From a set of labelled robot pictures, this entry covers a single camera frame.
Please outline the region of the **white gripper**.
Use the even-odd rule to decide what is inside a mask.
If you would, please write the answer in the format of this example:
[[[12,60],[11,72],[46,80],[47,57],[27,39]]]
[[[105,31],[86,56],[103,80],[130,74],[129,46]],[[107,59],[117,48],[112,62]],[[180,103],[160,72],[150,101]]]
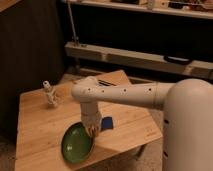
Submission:
[[[97,137],[100,133],[102,115],[97,102],[81,103],[81,121],[89,136]]]

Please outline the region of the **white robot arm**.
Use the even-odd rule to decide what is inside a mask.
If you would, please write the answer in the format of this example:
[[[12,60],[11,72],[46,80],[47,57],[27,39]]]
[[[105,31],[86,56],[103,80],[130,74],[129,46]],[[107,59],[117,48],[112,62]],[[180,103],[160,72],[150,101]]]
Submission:
[[[89,135],[100,130],[100,101],[154,108],[164,113],[163,171],[213,171],[213,84],[176,83],[102,86],[89,76],[72,88]]]

